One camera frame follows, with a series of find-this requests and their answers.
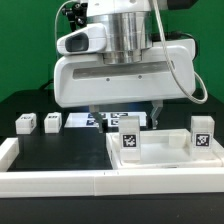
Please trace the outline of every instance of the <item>white cable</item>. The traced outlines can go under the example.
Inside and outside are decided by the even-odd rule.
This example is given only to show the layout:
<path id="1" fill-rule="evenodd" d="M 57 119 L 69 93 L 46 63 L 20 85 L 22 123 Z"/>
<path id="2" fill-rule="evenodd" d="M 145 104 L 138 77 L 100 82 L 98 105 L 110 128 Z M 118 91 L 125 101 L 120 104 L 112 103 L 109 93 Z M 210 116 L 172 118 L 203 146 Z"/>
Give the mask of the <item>white cable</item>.
<path id="1" fill-rule="evenodd" d="M 61 5 L 61 7 L 58 9 L 58 12 L 57 12 L 56 17 L 55 17 L 55 21 L 54 21 L 54 40 L 55 40 L 55 48 L 56 48 L 57 59 L 58 59 L 58 51 L 57 51 L 58 17 L 59 17 L 59 14 L 61 13 L 61 10 L 64 8 L 65 5 L 67 5 L 69 3 L 74 3 L 74 2 L 77 2 L 77 0 L 70 0 L 70 1 L 67 1 L 67 2 L 63 3 Z"/>
<path id="2" fill-rule="evenodd" d="M 159 27 L 159 32 L 160 32 L 160 39 L 161 39 L 163 51 L 164 51 L 164 54 L 165 54 L 165 57 L 166 57 L 166 60 L 167 60 L 167 65 L 168 65 L 168 67 L 169 67 L 169 69 L 171 71 L 171 74 L 172 74 L 172 76 L 173 76 L 176 84 L 179 86 L 179 88 L 181 89 L 181 91 L 187 96 L 187 98 L 189 100 L 191 100 L 192 102 L 197 103 L 197 104 L 203 104 L 203 103 L 205 103 L 207 101 L 207 99 L 208 99 L 208 93 L 207 93 L 207 90 L 206 90 L 206 87 L 205 87 L 204 82 L 202 81 L 202 79 L 200 78 L 200 76 L 196 72 L 194 72 L 195 78 L 199 81 L 199 83 L 201 85 L 201 88 L 203 90 L 203 94 L 204 94 L 204 98 L 202 100 L 199 100 L 197 98 L 194 98 L 179 83 L 179 81 L 177 79 L 177 76 L 176 76 L 176 73 L 175 73 L 174 68 L 173 68 L 173 64 L 171 62 L 171 59 L 170 59 L 169 54 L 168 54 L 168 51 L 167 51 L 166 39 L 165 39 L 165 36 L 164 36 L 164 30 L 163 30 L 163 25 L 162 25 L 161 17 L 160 17 L 158 3 L 157 3 L 157 0 L 152 0 L 152 1 L 153 1 L 153 5 L 154 5 L 154 10 L 155 10 L 155 13 L 156 13 L 156 20 L 157 20 L 158 27 Z"/>

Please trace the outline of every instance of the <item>black table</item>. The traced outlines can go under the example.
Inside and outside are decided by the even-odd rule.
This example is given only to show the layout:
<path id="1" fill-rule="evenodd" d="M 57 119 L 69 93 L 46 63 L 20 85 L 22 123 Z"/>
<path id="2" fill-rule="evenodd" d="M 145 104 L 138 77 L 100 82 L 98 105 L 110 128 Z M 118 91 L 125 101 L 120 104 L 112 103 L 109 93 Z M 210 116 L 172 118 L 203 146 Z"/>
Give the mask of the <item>black table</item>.
<path id="1" fill-rule="evenodd" d="M 149 102 L 101 106 L 102 112 L 149 114 L 151 109 Z M 19 137 L 20 155 L 9 172 L 112 169 L 105 135 L 97 129 L 62 128 L 59 134 L 44 133 L 44 118 L 56 111 L 62 113 L 64 123 L 70 112 L 87 112 L 88 108 L 62 109 L 52 91 L 38 90 L 16 92 L 0 103 L 0 142 L 16 136 L 15 120 L 21 114 L 35 112 L 38 117 L 35 131 Z M 158 129 L 190 129 L 192 115 L 212 116 L 215 139 L 224 145 L 224 105 L 212 96 L 204 105 L 186 99 L 165 101 Z M 223 211 L 224 193 L 0 199 L 0 220 L 7 224 L 223 223 Z"/>

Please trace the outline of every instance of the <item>white block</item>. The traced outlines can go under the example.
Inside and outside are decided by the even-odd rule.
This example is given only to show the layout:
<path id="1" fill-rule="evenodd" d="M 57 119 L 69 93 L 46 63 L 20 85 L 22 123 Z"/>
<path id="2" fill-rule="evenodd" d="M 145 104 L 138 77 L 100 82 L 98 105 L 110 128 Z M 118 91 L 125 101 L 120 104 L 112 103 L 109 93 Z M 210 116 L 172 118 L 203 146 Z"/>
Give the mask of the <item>white block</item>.
<path id="1" fill-rule="evenodd" d="M 120 158 L 124 161 L 140 161 L 140 122 L 138 116 L 120 117 Z"/>
<path id="2" fill-rule="evenodd" d="M 212 141 L 215 122 L 210 116 L 192 116 L 191 138 L 193 159 L 212 159 Z"/>
<path id="3" fill-rule="evenodd" d="M 31 134 L 37 126 L 37 116 L 34 113 L 22 114 L 16 120 L 16 133 L 17 134 Z"/>
<path id="4" fill-rule="evenodd" d="M 44 120 L 45 133 L 58 133 L 62 125 L 61 113 L 49 113 Z"/>
<path id="5" fill-rule="evenodd" d="M 0 146 L 0 172 L 6 172 L 18 154 L 18 139 L 7 138 Z"/>

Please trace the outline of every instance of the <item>white platform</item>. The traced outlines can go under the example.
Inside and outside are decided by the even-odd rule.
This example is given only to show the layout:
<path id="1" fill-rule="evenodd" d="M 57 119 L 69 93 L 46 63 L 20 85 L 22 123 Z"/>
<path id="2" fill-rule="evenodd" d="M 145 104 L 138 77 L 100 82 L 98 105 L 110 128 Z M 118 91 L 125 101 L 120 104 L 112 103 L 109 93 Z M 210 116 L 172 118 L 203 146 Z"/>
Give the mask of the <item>white platform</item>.
<path id="1" fill-rule="evenodd" d="M 186 134 L 186 145 L 182 148 L 172 148 L 169 136 L 172 133 Z M 192 157 L 193 147 L 190 133 L 185 129 L 165 131 L 145 131 L 140 134 L 141 160 L 139 162 L 123 162 L 120 159 L 119 133 L 107 134 L 107 150 L 113 169 L 148 169 L 148 168 L 194 168 L 222 167 L 224 149 L 213 139 L 211 159 Z"/>
<path id="2" fill-rule="evenodd" d="M 224 150 L 213 144 L 213 162 L 223 164 Z M 208 192 L 224 192 L 223 167 L 0 173 L 0 198 Z"/>

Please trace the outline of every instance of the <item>white box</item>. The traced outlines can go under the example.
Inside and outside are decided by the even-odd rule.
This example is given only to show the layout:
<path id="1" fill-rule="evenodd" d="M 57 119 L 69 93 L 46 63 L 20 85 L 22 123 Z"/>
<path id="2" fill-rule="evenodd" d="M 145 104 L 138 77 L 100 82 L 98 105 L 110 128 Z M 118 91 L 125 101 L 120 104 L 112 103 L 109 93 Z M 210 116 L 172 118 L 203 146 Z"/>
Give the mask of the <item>white box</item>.
<path id="1" fill-rule="evenodd" d="M 191 117 L 192 158 L 211 159 L 215 122 L 210 116 Z"/>
<path id="2" fill-rule="evenodd" d="M 179 148 L 176 145 L 173 148 L 170 145 L 170 136 L 178 132 L 186 136 L 186 142 Z M 112 167 L 115 170 L 223 166 L 222 159 L 217 153 L 212 154 L 212 159 L 205 159 L 203 156 L 193 159 L 191 156 L 193 146 L 190 138 L 190 132 L 186 129 L 141 131 L 141 160 L 138 162 L 121 161 L 119 133 L 107 133 L 106 144 Z M 223 152 L 224 155 L 223 147 L 215 139 L 211 148 L 212 151 L 218 148 L 219 152 Z"/>
<path id="3" fill-rule="evenodd" d="M 121 162 L 141 160 L 140 122 L 138 116 L 120 117 L 119 138 Z"/>
<path id="4" fill-rule="evenodd" d="M 16 133 L 17 134 L 31 134 L 37 126 L 37 116 L 34 113 L 22 114 L 16 120 Z"/>
<path id="5" fill-rule="evenodd" d="M 44 120 L 45 133 L 58 133 L 62 125 L 61 113 L 49 113 Z"/>

